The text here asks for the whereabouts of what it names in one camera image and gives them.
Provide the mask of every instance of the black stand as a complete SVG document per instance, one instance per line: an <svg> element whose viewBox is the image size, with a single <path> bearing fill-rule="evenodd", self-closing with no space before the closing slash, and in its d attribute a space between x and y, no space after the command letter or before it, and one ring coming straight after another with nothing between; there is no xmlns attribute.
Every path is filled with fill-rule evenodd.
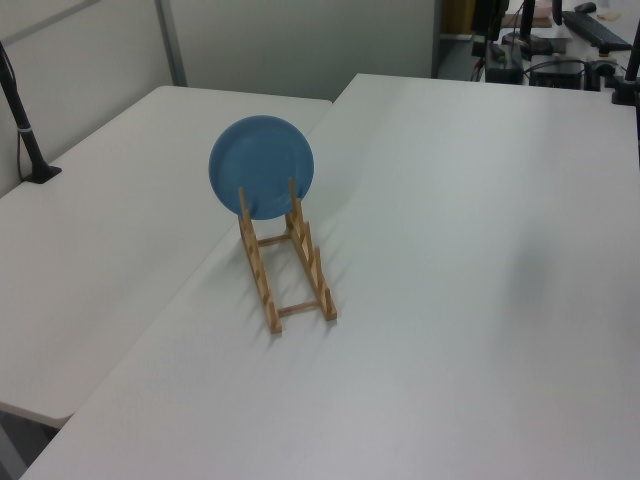
<svg viewBox="0 0 640 480"><path fill-rule="evenodd" d="M4 47L0 42L0 83L2 83L2 90L4 91L11 113L18 126L18 132L24 142L24 146L27 149L29 158L31 158L31 174L25 178L26 182L32 183L45 183L47 180L55 177L62 169L58 167L52 167L44 161L38 142L31 129L31 124L27 118L27 113L24 111L22 101L18 95L18 87L15 79L11 73L11 67L7 53L4 51Z"/></svg>
<svg viewBox="0 0 640 480"><path fill-rule="evenodd" d="M520 32L509 33L502 37L503 45L520 46L522 55L528 58L531 58L533 55L553 55L553 45L548 39L531 35L535 8L535 0L525 0L522 3Z"/></svg>
<svg viewBox="0 0 640 480"><path fill-rule="evenodd" d="M633 42L627 73L624 78L615 77L614 80L616 91L613 92L611 102L615 105L627 105L630 107L636 105L636 96L640 92L640 83L638 83L637 78L638 67L640 67L640 22L638 22L636 39Z"/></svg>
<svg viewBox="0 0 640 480"><path fill-rule="evenodd" d="M508 33L502 37L503 45L519 45L522 55L531 58L533 55L553 55L553 45L547 38L521 33Z"/></svg>

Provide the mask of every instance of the floor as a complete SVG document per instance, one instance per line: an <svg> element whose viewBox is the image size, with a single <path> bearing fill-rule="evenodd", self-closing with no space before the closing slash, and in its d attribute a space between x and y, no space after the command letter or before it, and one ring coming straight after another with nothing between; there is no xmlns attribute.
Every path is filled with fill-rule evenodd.
<svg viewBox="0 0 640 480"><path fill-rule="evenodd" d="M438 78L469 81L476 61L470 40L441 40ZM0 480L18 480L56 432L0 411Z"/></svg>
<svg viewBox="0 0 640 480"><path fill-rule="evenodd" d="M0 480L18 480L57 430L0 411Z"/></svg>

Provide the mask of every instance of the white tabletop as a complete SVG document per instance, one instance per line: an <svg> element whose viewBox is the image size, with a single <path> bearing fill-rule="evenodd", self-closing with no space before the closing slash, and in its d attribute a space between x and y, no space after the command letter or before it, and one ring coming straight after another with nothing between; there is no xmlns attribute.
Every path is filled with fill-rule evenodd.
<svg viewBox="0 0 640 480"><path fill-rule="evenodd" d="M636 478L634 110L360 75L309 138L337 323L232 229L24 480Z"/></svg>
<svg viewBox="0 0 640 480"><path fill-rule="evenodd" d="M61 426L234 223L211 148L231 123L303 132L330 102L162 87L0 200L0 409Z"/></svg>

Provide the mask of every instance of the wooden dowel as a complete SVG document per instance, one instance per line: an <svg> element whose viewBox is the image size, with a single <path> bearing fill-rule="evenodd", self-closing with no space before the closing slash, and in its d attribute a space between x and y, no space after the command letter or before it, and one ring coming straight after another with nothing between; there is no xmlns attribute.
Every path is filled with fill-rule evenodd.
<svg viewBox="0 0 640 480"><path fill-rule="evenodd" d="M263 238L262 240L258 240L258 245L260 247L268 247L269 245L275 245L276 243L285 242L291 239L291 235L285 233L284 235L278 235L277 237Z"/></svg>
<svg viewBox="0 0 640 480"><path fill-rule="evenodd" d="M296 198L296 201L294 203L294 210L296 212L296 221L299 225L301 225L304 222L304 217L302 216L302 202L299 198Z"/></svg>
<svg viewBox="0 0 640 480"><path fill-rule="evenodd" d="M293 177L289 177L289 195L291 195L291 207L293 208L296 198L298 198L298 195L296 195L296 186L293 182Z"/></svg>
<svg viewBox="0 0 640 480"><path fill-rule="evenodd" d="M316 257L316 263L318 264L318 266L317 266L318 271L321 271L321 269L322 269L322 261L320 260L320 247L316 247L314 249L314 254L315 254L315 257Z"/></svg>
<svg viewBox="0 0 640 480"><path fill-rule="evenodd" d="M260 256L258 253L258 239L256 238L255 232L251 232L251 246L253 247L251 253L255 253L257 256Z"/></svg>
<svg viewBox="0 0 640 480"><path fill-rule="evenodd" d="M278 313L276 312L276 307L273 304L273 301L269 302L268 316L269 316L269 329L271 333L280 333L282 332L282 324L280 323L280 317L278 317Z"/></svg>
<svg viewBox="0 0 640 480"><path fill-rule="evenodd" d="M258 273L260 273L260 270L256 271L256 286L258 287L258 293L260 294L260 298L262 298L265 294L265 290L264 287L262 286L262 282L260 281L260 277L258 276Z"/></svg>
<svg viewBox="0 0 640 480"><path fill-rule="evenodd" d="M298 313L303 310L316 308L317 306L318 306L318 302L316 300L312 302L300 303L298 305L293 305L291 307L284 307L284 308L278 309L278 315L280 315L281 317L286 317L288 315L293 315L294 313Z"/></svg>
<svg viewBox="0 0 640 480"><path fill-rule="evenodd" d="M238 195L240 195L240 208L242 209L242 216L246 220L249 216L249 209L247 208L247 200L244 196L244 188L240 187L238 189Z"/></svg>

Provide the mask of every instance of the black cable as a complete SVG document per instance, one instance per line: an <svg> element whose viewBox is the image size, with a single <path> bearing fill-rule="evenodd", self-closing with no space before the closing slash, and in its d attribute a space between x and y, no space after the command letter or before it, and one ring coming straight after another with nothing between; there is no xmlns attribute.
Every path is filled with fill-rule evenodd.
<svg viewBox="0 0 640 480"><path fill-rule="evenodd" d="M524 71L524 74L526 75L527 73L531 73L531 72L533 72L534 70L538 70L538 69L540 69L540 68L545 68L545 67L550 67L550 66L553 66L553 65L560 65L560 64L562 64L562 63L580 63L580 64L582 64L582 65L586 65L586 64L587 64L587 62L584 62L584 61L582 61L582 60L577 60L577 59L567 59L567 60L562 60L562 59L560 59L560 60L550 60L550 61L548 61L548 62L542 62L542 63L539 63L539 64L537 64L537 65L534 65L534 66L533 66L533 67L531 67L531 68L526 69L526 70Z"/></svg>
<svg viewBox="0 0 640 480"><path fill-rule="evenodd" d="M480 58L480 68L482 68L486 63L487 63L487 48L489 46L489 34L487 33L487 36L484 37L484 48L482 50L482 58Z"/></svg>
<svg viewBox="0 0 640 480"><path fill-rule="evenodd" d="M513 21L513 38L516 38L516 27L518 26L518 18L520 18L520 12L522 12L522 9L524 8L524 2L522 2L522 5L520 5L520 8L518 9L518 11L516 12L516 16L514 17L514 21Z"/></svg>
<svg viewBox="0 0 640 480"><path fill-rule="evenodd" d="M20 132L18 132L18 177L20 177L20 181L24 182L24 177L22 176L22 168L20 167Z"/></svg>
<svg viewBox="0 0 640 480"><path fill-rule="evenodd" d="M515 20L513 21L513 39L515 41L516 38L516 26L518 25L518 19L520 18L520 12L522 12L522 9L524 8L524 2L522 2L522 5L520 5L520 8L518 9L518 11L516 12L516 16L514 17ZM515 63L513 60L513 51L515 50L515 44L511 45L511 62Z"/></svg>

